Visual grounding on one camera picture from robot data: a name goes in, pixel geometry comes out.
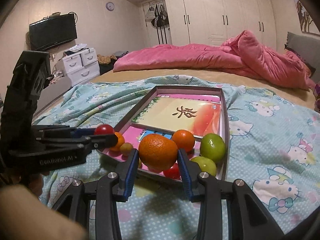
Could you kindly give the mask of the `left orange in tray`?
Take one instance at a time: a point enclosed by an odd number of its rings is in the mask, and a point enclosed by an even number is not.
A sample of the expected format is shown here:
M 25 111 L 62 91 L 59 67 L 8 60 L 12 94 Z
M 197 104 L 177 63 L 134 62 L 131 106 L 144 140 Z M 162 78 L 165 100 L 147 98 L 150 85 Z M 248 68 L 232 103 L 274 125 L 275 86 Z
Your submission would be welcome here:
M 114 134 L 117 136 L 118 142 L 117 142 L 117 144 L 115 146 L 111 147 L 110 150 L 113 151 L 113 152 L 119 152 L 121 146 L 125 143 L 125 138 L 119 132 L 115 132 Z

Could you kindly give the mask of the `lumpy green apple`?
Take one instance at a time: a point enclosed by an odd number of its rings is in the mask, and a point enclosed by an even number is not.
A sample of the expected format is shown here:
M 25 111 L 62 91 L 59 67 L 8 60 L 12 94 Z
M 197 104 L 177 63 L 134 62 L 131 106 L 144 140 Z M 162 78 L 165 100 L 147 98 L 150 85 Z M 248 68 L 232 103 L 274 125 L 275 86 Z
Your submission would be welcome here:
M 197 156 L 192 158 L 191 161 L 197 163 L 202 172 L 207 172 L 212 176 L 216 176 L 216 164 L 211 159 Z

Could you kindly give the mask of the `teal Hello Kitty blanket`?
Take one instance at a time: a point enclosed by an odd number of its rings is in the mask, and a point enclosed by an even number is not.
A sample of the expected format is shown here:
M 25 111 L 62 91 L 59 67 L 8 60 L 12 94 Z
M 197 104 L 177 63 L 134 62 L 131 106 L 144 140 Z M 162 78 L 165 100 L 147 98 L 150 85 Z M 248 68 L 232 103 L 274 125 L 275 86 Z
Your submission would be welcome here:
M 230 135 L 227 180 L 243 179 L 288 233 L 319 207 L 319 114 L 266 88 L 185 75 L 78 85 L 36 119 L 38 125 L 116 125 L 156 85 L 220 87 Z M 182 189 L 138 178 L 118 204 L 123 239 L 194 239 L 199 204 Z

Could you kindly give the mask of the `small yellow-brown fruit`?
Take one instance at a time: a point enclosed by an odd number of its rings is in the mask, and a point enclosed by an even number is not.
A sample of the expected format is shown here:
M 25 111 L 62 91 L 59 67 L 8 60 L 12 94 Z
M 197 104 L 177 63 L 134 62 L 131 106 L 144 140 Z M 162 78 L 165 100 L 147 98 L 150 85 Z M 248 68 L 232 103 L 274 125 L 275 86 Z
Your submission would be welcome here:
M 123 156 L 128 157 L 133 149 L 133 145 L 129 142 L 125 142 L 120 146 L 120 152 Z

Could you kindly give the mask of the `round green apple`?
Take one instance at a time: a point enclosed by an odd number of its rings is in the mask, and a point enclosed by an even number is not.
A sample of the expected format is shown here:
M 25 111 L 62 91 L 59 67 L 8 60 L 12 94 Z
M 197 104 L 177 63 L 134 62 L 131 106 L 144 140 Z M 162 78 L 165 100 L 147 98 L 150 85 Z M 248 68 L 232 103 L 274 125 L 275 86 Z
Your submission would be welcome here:
M 211 159 L 215 163 L 219 163 L 226 153 L 226 145 L 224 140 L 217 134 L 208 133 L 200 143 L 200 155 Z

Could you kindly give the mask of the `white wardrobe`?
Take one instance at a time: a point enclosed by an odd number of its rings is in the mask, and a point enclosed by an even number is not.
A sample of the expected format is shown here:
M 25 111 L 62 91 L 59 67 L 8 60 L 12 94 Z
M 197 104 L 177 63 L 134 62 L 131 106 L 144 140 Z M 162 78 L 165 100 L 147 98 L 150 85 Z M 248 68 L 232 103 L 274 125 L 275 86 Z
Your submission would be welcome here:
M 146 3 L 148 0 L 128 0 Z M 244 30 L 262 44 L 276 48 L 276 25 L 271 0 L 164 0 L 171 42 L 221 45 Z

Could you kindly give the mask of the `round wall clock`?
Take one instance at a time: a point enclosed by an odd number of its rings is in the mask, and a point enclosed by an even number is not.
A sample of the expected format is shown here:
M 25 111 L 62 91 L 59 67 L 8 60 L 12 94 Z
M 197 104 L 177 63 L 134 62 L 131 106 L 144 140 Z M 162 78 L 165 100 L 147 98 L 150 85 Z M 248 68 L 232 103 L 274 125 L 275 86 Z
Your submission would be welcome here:
M 114 9 L 115 9 L 115 5 L 114 5 L 113 2 L 107 2 L 106 5 L 105 5 L 105 7 L 106 7 L 106 9 L 107 9 L 108 11 L 114 11 Z

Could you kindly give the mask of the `yellow-brown plush toy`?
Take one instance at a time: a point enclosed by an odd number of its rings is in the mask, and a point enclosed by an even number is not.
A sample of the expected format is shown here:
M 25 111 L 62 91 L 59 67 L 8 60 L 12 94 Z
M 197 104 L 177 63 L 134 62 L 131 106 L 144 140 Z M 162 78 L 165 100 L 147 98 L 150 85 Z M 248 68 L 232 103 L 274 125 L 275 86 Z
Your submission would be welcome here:
M 98 54 L 97 58 L 98 58 L 99 64 L 110 64 L 112 60 L 117 61 L 117 57 L 115 55 L 103 56 Z

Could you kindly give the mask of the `orange in tray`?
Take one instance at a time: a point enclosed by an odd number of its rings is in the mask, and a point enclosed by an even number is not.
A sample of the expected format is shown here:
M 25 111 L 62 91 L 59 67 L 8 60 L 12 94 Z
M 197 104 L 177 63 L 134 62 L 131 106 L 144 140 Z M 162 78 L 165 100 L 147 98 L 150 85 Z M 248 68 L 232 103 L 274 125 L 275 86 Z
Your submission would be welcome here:
M 178 146 L 178 148 L 184 149 L 185 152 L 191 152 L 195 145 L 195 138 L 192 133 L 184 129 L 176 131 L 171 140 Z
M 119 132 L 115 132 L 114 134 L 117 136 L 118 142 L 117 142 L 117 144 L 115 146 L 111 147 L 110 150 L 113 151 L 113 152 L 119 152 L 121 146 L 125 143 L 125 138 Z

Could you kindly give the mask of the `pink quilt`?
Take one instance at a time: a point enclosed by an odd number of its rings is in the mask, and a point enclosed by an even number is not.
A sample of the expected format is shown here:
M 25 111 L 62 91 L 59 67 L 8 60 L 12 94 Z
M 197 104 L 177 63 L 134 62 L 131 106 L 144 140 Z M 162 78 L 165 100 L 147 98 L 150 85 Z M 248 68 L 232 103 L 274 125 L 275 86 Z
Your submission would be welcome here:
M 285 54 L 261 44 L 244 30 L 220 46 L 161 44 L 133 51 L 114 64 L 114 72 L 151 69 L 214 69 L 284 88 L 314 89 L 306 64 L 293 52 Z

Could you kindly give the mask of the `right orange in tray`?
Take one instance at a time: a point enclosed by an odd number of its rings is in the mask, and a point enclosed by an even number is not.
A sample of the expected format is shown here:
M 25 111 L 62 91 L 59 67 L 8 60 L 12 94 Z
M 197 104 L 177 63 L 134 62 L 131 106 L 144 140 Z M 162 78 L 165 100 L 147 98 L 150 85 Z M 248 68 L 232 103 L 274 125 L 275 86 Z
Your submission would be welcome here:
M 191 152 L 195 145 L 195 138 L 192 133 L 184 129 L 176 131 L 171 140 L 178 146 L 178 148 L 184 149 L 185 152 Z

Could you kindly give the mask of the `large orange tangerine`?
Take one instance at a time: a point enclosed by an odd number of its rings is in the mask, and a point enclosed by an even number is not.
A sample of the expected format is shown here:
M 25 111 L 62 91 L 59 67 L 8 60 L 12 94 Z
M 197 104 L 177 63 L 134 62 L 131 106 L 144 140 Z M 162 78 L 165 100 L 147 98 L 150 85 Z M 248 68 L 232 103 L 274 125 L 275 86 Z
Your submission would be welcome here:
M 177 160 L 178 147 L 160 134 L 146 135 L 138 146 L 139 158 L 148 168 L 156 171 L 170 169 Z

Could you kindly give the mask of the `red tomato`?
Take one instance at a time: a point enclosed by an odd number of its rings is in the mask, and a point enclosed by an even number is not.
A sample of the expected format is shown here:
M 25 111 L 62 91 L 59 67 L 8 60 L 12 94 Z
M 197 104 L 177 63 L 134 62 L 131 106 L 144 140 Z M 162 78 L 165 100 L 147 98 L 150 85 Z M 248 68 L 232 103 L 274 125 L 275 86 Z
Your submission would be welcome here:
M 180 176 L 181 176 L 177 163 L 174 163 L 174 165 L 168 170 L 164 170 L 163 174 L 165 177 L 171 178 L 171 179 L 180 179 Z
M 94 135 L 114 134 L 114 128 L 108 124 L 102 124 L 94 130 Z

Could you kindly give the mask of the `yellow orange book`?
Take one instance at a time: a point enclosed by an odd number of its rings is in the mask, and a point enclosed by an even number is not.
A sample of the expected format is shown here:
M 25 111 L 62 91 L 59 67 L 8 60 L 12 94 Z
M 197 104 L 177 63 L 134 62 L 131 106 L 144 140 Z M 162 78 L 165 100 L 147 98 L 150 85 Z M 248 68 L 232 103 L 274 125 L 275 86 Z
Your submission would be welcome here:
M 165 95 L 153 98 L 132 122 L 171 132 L 184 129 L 202 137 L 208 133 L 218 133 L 220 114 L 219 102 Z

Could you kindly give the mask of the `black wall television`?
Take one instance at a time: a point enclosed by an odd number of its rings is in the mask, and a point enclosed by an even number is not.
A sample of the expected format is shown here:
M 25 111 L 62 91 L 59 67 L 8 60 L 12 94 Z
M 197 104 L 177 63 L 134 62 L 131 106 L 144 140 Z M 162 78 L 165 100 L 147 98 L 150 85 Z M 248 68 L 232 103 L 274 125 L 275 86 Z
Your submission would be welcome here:
M 31 50 L 47 51 L 77 38 L 74 13 L 53 16 L 29 24 Z

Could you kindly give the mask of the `grey headboard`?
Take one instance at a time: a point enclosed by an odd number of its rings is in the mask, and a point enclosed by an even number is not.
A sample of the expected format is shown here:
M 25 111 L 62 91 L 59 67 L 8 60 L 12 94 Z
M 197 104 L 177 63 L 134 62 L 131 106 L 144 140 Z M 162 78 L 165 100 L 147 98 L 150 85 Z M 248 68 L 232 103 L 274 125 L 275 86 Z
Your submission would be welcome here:
M 287 33 L 287 50 L 296 52 L 311 69 L 311 79 L 319 83 L 319 38 Z

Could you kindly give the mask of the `striped purple pillow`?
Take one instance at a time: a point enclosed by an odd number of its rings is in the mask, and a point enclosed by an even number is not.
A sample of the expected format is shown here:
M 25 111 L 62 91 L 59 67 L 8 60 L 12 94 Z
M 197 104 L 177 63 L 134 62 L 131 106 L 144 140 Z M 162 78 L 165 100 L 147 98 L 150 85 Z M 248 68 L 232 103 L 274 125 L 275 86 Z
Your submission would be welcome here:
M 313 94 L 315 96 L 315 111 L 320 113 L 320 85 L 317 83 L 313 90 Z

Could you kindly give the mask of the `white drawer cabinet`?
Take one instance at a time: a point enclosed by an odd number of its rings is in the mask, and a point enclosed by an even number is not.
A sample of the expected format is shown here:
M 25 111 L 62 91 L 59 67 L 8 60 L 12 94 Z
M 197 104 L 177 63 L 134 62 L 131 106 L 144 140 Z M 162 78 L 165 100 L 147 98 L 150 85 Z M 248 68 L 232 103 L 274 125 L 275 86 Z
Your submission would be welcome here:
M 56 64 L 56 69 L 71 80 L 72 87 L 100 75 L 98 57 L 94 48 L 87 48 L 61 58 Z

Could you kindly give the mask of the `beige bed sheet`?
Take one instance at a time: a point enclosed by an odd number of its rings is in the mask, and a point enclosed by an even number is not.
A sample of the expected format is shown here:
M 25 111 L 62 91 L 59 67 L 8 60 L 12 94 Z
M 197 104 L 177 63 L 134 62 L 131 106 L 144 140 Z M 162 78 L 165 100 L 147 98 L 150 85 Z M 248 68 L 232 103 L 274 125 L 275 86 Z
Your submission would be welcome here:
M 153 69 L 153 70 L 131 70 L 124 72 L 107 72 L 102 76 L 97 76 L 91 82 L 125 82 L 147 79 L 155 76 L 166 75 L 188 75 L 197 77 L 202 80 L 210 82 L 228 83 L 234 86 L 248 86 L 257 88 L 267 88 L 274 91 L 277 95 L 285 98 L 292 103 L 314 109 L 315 96 L 312 91 L 301 89 L 281 88 L 272 85 L 266 81 L 250 79 L 244 76 L 229 74 L 224 72 L 217 72 L 215 70 L 193 70 L 193 69 Z

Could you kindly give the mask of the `hanging bags on rack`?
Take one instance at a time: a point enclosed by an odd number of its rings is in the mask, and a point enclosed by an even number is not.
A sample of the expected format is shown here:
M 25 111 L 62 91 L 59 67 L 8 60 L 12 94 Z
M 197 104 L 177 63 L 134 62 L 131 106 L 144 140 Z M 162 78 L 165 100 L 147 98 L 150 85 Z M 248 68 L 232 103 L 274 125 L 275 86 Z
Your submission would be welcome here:
M 152 46 L 158 44 L 168 44 L 170 30 L 168 13 L 163 2 L 149 4 L 145 13 L 145 23 L 148 38 Z

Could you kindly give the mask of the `wall painting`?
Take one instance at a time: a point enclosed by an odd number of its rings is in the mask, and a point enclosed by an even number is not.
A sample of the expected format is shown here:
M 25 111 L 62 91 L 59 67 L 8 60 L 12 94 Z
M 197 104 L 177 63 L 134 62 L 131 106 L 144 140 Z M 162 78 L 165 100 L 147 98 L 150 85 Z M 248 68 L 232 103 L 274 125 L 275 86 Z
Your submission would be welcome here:
M 297 9 L 301 32 L 319 36 L 318 28 L 300 0 L 294 0 L 294 3 Z

